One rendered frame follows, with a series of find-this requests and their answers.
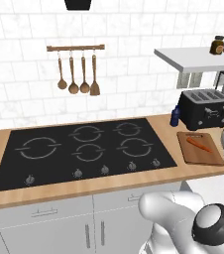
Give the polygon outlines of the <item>orange carrot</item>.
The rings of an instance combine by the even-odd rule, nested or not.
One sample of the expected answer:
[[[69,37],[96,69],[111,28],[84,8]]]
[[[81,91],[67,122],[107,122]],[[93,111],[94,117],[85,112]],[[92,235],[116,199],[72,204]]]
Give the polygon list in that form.
[[[210,148],[208,148],[208,147],[206,147],[206,146],[200,144],[199,142],[197,142],[196,140],[192,139],[191,137],[187,137],[187,138],[186,138],[186,141],[187,141],[189,144],[191,144],[191,145],[193,145],[193,146],[195,146],[195,147],[197,147],[197,148],[199,148],[199,149],[201,149],[201,150],[204,150],[204,151],[206,151],[206,152],[208,152],[208,153],[212,153],[212,150],[211,150]]]

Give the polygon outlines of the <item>white cupboard front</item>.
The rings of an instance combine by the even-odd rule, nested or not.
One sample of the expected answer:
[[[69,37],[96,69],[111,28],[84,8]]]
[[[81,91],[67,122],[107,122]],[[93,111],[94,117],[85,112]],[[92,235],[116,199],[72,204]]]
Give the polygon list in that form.
[[[183,181],[181,189],[199,193],[206,203],[224,204],[224,175]]]

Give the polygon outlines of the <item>black range hood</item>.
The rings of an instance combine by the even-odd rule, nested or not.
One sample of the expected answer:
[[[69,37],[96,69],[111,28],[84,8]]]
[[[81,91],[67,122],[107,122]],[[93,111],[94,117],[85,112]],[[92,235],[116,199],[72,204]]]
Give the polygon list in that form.
[[[70,11],[88,11],[92,0],[64,0],[67,10]]]

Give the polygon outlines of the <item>white cupboard door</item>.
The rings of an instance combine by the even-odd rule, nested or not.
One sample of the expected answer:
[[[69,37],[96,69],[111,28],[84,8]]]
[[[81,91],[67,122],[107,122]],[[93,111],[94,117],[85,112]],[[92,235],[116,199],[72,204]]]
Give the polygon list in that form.
[[[86,247],[89,225],[90,248]],[[1,229],[10,254],[94,254],[93,216],[76,215]]]
[[[153,224],[136,205],[94,213],[97,254],[139,254],[151,235]],[[101,245],[101,221],[105,222],[105,245]]]

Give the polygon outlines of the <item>dark jar with yellow label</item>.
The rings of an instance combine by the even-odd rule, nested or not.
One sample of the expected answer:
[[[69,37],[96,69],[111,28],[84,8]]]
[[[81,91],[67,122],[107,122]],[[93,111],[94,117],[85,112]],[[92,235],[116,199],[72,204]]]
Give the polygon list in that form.
[[[216,36],[211,44],[209,53],[212,55],[221,55],[224,49],[224,37]]]

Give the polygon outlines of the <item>white drawer front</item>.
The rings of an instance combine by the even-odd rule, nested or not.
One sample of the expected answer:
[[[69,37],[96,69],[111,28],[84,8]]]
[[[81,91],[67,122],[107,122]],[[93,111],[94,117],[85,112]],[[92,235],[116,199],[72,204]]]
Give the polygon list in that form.
[[[98,212],[137,205],[138,201],[128,201],[128,197],[131,195],[141,195],[146,192],[154,191],[179,191],[180,186],[181,182],[175,182],[163,185],[95,194],[93,196],[94,211]]]
[[[31,217],[37,209],[57,209],[57,214]],[[53,200],[34,204],[27,204],[0,209],[0,228],[28,225],[41,221],[50,221],[76,215],[92,213],[92,196],[73,197],[67,199]]]

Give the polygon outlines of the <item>black hob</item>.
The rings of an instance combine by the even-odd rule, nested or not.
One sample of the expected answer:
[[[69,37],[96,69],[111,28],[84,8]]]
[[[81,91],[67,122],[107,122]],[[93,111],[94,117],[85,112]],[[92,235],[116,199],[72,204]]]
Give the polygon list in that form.
[[[145,118],[14,130],[0,163],[0,191],[174,166]]]

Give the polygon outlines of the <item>grey wall socket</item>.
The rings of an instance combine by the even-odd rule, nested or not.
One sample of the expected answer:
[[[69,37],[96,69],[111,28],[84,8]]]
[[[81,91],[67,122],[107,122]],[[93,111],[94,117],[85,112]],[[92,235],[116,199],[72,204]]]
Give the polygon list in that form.
[[[178,74],[178,79],[177,79],[177,88],[187,88],[188,86],[188,82],[189,82],[189,77],[190,74],[189,73],[182,73],[180,72]]]
[[[201,72],[193,72],[190,77],[190,87],[199,87],[202,80]]]

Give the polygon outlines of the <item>blue bottle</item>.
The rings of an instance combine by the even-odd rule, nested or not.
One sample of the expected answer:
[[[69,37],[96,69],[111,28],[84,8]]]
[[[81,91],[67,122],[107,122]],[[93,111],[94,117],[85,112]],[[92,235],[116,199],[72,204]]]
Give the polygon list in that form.
[[[172,127],[176,127],[178,125],[178,120],[180,116],[180,109],[179,106],[177,105],[174,110],[171,112],[171,117],[170,117],[170,125]]]

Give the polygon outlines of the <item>wooden spatula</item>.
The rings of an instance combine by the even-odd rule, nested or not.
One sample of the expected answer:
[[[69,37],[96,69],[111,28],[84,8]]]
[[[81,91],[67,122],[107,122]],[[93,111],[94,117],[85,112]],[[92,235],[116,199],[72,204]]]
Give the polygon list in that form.
[[[96,81],[96,55],[92,56],[93,82],[90,86],[90,94],[92,96],[100,94],[100,88]]]

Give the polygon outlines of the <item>wooden cutting board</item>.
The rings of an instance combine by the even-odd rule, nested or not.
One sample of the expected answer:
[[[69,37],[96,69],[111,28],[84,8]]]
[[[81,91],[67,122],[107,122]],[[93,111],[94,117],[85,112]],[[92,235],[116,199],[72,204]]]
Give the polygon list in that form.
[[[177,132],[179,146],[187,164],[204,165],[204,166],[224,166],[224,161],[219,151],[208,133],[198,132]],[[200,149],[187,141],[191,138],[200,145],[209,149],[209,151]]]

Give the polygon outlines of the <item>black toaster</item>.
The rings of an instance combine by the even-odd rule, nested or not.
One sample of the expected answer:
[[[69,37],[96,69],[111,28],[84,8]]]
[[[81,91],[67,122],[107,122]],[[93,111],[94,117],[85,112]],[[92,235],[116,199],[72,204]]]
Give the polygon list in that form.
[[[185,90],[179,101],[179,119],[190,131],[224,127],[224,94],[216,89]]]

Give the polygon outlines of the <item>small wooden spoon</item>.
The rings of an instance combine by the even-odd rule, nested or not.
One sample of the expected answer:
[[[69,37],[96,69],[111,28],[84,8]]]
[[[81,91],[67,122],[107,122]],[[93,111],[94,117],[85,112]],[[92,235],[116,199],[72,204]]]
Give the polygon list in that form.
[[[59,82],[57,83],[57,86],[59,89],[66,89],[67,88],[67,84],[65,82],[65,80],[62,77],[62,66],[61,66],[61,60],[58,60],[58,69],[59,69],[59,75],[61,76]]]

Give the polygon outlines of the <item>wooden utensil rail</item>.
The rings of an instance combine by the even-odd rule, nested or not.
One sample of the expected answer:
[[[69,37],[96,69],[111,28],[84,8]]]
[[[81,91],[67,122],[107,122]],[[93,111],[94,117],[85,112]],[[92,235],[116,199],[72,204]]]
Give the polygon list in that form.
[[[105,50],[105,45],[93,46],[47,46],[47,52]]]

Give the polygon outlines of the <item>wooden ladle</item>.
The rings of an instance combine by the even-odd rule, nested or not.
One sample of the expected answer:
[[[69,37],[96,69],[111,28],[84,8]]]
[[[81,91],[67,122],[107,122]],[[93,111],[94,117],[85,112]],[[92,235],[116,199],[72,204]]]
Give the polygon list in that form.
[[[74,80],[74,65],[73,65],[73,57],[69,58],[69,66],[70,66],[70,73],[71,73],[71,84],[68,88],[68,91],[71,94],[76,94],[79,91],[78,85],[75,83]]]

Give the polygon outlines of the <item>white wall shelf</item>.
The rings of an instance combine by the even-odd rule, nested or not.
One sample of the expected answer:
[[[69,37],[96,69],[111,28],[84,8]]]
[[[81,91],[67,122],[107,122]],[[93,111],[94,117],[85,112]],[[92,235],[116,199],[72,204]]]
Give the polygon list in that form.
[[[211,55],[206,47],[154,49],[154,54],[182,73],[224,71],[224,53]]]

